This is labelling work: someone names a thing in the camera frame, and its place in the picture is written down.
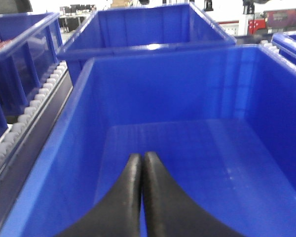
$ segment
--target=bin floor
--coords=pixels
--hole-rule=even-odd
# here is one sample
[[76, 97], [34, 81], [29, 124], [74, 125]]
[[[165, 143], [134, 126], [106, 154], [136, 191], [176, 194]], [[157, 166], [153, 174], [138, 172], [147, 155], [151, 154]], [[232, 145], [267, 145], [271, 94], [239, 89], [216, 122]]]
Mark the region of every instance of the bin floor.
[[130, 153], [146, 151], [156, 151], [190, 197], [235, 230], [250, 237], [296, 236], [296, 192], [245, 120], [111, 127], [96, 200]]

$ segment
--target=white wall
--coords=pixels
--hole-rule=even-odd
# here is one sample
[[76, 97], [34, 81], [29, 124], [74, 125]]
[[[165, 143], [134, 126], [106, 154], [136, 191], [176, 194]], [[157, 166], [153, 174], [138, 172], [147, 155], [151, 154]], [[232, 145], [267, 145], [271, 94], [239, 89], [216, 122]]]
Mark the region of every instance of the white wall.
[[[239, 20], [243, 12], [242, 0], [212, 0], [214, 11], [207, 12], [216, 21]], [[204, 0], [195, 0], [199, 8], [204, 8]], [[296, 0], [271, 0], [266, 4], [255, 3], [255, 11], [296, 8]]]

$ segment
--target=bin rim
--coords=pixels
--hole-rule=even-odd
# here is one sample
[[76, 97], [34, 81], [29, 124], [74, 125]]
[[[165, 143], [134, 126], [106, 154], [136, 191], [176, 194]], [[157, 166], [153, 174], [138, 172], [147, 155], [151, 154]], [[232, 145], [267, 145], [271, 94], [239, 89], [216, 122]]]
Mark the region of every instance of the bin rim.
[[[203, 10], [201, 10], [200, 8], [198, 8], [193, 2], [190, 3], [177, 3], [177, 4], [163, 4], [163, 5], [159, 5], [159, 6], [147, 6], [147, 5], [142, 5], [142, 6], [136, 6], [136, 7], [129, 7], [126, 8], [127, 10], [135, 10], [135, 9], [147, 9], [147, 8], [163, 8], [163, 7], [171, 7], [171, 6], [189, 6], [190, 8], [192, 8], [195, 13], [197, 13], [199, 15], [199, 17], [201, 17], [207, 24], [209, 24], [210, 26], [213, 27], [213, 30], [215, 30], [215, 32], [217, 32], [222, 39], [226, 42], [227, 45], [235, 45], [236, 44], [236, 38], [233, 36], [228, 35], [224, 29], [220, 26], [220, 24], [218, 24], [217, 22], [215, 22], [210, 16], [208, 16]], [[99, 10], [99, 11], [95, 11], [93, 12], [90, 17], [88, 17], [86, 20], [83, 21], [83, 23], [76, 29], [76, 31], [74, 32], [74, 34], [67, 40], [67, 42], [65, 42], [61, 47], [59, 47], [59, 49], [57, 50], [57, 57], [59, 57], [59, 59], [62, 60], [68, 60], [68, 54], [70, 54], [70, 52], [74, 53], [74, 57], [77, 58], [77, 53], [81, 52], [82, 49], [74, 49], [74, 50], [70, 50], [70, 47], [72, 46], [72, 44], [77, 40], [77, 38], [80, 36], [80, 34], [85, 30], [85, 28], [89, 25], [89, 23], [94, 19], [94, 17], [99, 13], [99, 12], [105, 12], [105, 11], [124, 11], [125, 8], [111, 8], [108, 10]], [[198, 44], [197, 42], [187, 42], [185, 43], [185, 45], [195, 45]], [[137, 45], [137, 46], [122, 46], [122, 47], [110, 47], [110, 48], [99, 48], [97, 49], [87, 49], [84, 53], [88, 52], [89, 54], [92, 53], [98, 53], [100, 51], [103, 52], [103, 54], [107, 55], [107, 52], [115, 51], [114, 49], [120, 49], [120, 50], [125, 50], [126, 49], [130, 49], [130, 50], [138, 50], [138, 49], [145, 49], [149, 46], [150, 44], [143, 44], [143, 45]], [[167, 49], [170, 47], [176, 47], [177, 45], [181, 45], [181, 43], [161, 43], [161, 44], [157, 44], [158, 48], [157, 49]]]
[[16, 50], [24, 45], [29, 37], [36, 34], [37, 32], [41, 31], [50, 23], [59, 17], [59, 12], [46, 12], [46, 13], [33, 13], [33, 12], [26, 12], [26, 13], [16, 13], [16, 14], [1, 14], [0, 18], [11, 18], [11, 17], [18, 17], [18, 16], [32, 16], [32, 15], [45, 15], [43, 19], [38, 21], [37, 23], [33, 24], [27, 30], [19, 34], [17, 37], [12, 39], [12, 42], [7, 44], [4, 48], [0, 49], [0, 60], [4, 60], [13, 54]]
[[272, 43], [281, 51], [287, 53], [293, 58], [296, 58], [296, 40], [291, 36], [296, 36], [296, 31], [275, 33], [272, 37]]

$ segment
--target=roller conveyor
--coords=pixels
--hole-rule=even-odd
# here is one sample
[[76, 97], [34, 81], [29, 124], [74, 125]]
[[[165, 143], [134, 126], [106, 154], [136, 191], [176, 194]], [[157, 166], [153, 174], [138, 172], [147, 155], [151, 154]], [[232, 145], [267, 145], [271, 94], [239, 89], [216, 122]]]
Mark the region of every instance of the roller conveyor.
[[36, 161], [72, 83], [65, 62], [54, 70], [24, 114], [0, 138], [0, 227]]

